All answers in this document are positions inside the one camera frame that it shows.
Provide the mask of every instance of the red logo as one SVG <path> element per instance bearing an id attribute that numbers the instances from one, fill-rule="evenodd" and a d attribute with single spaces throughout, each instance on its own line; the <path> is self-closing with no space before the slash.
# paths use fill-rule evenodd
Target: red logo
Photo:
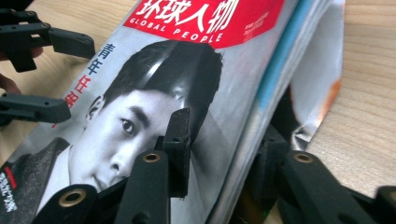
<path id="1" fill-rule="evenodd" d="M 124 26 L 227 48 L 273 28 L 283 4 L 284 0 L 144 0 Z"/>

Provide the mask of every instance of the magazine cover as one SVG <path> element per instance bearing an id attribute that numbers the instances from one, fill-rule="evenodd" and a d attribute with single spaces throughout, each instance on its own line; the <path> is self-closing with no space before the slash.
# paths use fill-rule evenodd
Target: magazine cover
<path id="1" fill-rule="evenodd" d="M 189 195 L 172 223 L 204 223 L 296 0 L 136 4 L 65 93 L 72 118 L 40 124 L 2 166 L 0 223 L 30 223 L 69 185 L 129 176 L 170 115 L 191 109 Z"/>

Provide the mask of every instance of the wooden table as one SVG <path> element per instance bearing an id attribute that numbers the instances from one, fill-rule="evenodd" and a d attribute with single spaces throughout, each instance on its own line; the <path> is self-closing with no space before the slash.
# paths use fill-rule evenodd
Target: wooden table
<path id="1" fill-rule="evenodd" d="M 99 49 L 135 2 L 35 0 L 29 9 L 53 27 L 92 36 Z M 374 196 L 378 186 L 396 185 L 396 2 L 347 0 L 345 19 L 342 88 L 309 152 L 343 185 Z M 35 61 L 32 72 L 18 74 L 10 62 L 0 62 L 0 72 L 24 94 L 60 98 L 87 63 L 51 48 Z M 0 163 L 34 127 L 13 121 L 1 129 Z"/>

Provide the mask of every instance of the man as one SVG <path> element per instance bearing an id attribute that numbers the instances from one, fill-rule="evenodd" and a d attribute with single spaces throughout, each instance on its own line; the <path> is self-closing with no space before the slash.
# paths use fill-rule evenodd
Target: man
<path id="1" fill-rule="evenodd" d="M 221 67 L 221 55 L 207 44 L 168 40 L 142 48 L 92 103 L 73 145 L 55 139 L 37 154 L 3 166 L 16 178 L 18 208 L 0 211 L 0 221 L 30 222 L 69 185 L 90 184 L 101 191 L 129 176 L 135 157 L 153 149 L 180 108 L 191 109 L 193 141 L 219 88 Z"/>

